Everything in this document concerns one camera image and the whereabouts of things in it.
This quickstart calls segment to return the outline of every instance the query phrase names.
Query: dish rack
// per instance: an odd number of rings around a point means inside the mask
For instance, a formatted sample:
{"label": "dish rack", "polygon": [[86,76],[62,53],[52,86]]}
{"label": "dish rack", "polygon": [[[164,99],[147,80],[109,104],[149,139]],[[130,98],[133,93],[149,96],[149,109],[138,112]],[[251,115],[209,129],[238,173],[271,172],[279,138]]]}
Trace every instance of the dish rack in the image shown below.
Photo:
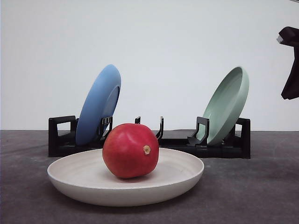
{"label": "dish rack", "polygon": [[[78,121],[79,118],[75,116],[49,118],[49,157],[63,157],[103,148],[104,142],[112,130],[113,117],[102,118],[94,141],[83,146],[76,145],[76,128]],[[67,122],[71,123],[70,131],[66,134],[58,135],[57,125]],[[140,122],[141,117],[137,117],[135,123],[140,124]],[[222,143],[217,146],[209,146],[207,144],[209,123],[209,119],[197,117],[196,130],[191,136],[187,138],[163,138],[164,118],[161,117],[160,129],[156,134],[159,146],[190,153],[199,158],[250,159],[250,119],[239,118],[236,124],[242,126],[241,135],[236,134],[234,125],[228,135],[222,140]],[[201,140],[196,137],[200,125],[205,127],[205,134]]]}

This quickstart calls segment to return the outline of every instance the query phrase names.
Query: red fruit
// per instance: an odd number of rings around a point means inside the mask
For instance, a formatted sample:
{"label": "red fruit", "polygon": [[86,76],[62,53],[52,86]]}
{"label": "red fruit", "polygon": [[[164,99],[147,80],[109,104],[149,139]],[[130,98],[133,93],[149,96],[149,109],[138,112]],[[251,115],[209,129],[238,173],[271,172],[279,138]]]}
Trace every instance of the red fruit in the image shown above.
{"label": "red fruit", "polygon": [[107,136],[103,159],[117,177],[130,178],[150,173],[157,165],[159,143],[153,132],[141,124],[122,124]]}

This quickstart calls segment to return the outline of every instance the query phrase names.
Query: white plate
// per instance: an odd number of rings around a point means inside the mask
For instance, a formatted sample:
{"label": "white plate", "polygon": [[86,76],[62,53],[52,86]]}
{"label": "white plate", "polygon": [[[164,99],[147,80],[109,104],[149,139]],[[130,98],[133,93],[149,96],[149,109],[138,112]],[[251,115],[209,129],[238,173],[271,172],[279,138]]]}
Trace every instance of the white plate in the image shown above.
{"label": "white plate", "polygon": [[75,200],[105,206],[137,206],[166,201],[191,189],[204,163],[177,150],[160,148],[156,168],[148,175],[120,179],[106,167],[102,149],[66,156],[48,167],[53,185]]}

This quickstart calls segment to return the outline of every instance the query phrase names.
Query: light green plate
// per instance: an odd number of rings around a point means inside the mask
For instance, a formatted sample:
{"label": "light green plate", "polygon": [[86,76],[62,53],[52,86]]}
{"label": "light green plate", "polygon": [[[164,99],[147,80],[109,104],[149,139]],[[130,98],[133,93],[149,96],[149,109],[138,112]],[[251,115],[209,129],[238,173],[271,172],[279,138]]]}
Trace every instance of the light green plate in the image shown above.
{"label": "light green plate", "polygon": [[[218,145],[237,122],[249,91],[249,78],[242,67],[232,69],[216,89],[203,114],[210,119],[208,145]],[[197,138],[201,140],[205,127],[200,125]]]}

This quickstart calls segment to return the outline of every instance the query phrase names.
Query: gray table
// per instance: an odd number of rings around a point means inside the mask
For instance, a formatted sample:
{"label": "gray table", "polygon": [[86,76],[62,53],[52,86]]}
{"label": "gray table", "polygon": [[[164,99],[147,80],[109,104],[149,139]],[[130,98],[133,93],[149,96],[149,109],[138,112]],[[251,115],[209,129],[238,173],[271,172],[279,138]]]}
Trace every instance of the gray table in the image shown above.
{"label": "gray table", "polygon": [[1,223],[299,223],[299,132],[252,132],[250,160],[202,159],[204,174],[187,193],[127,208],[58,192],[47,177],[58,159],[47,157],[47,141],[47,131],[1,131]]}

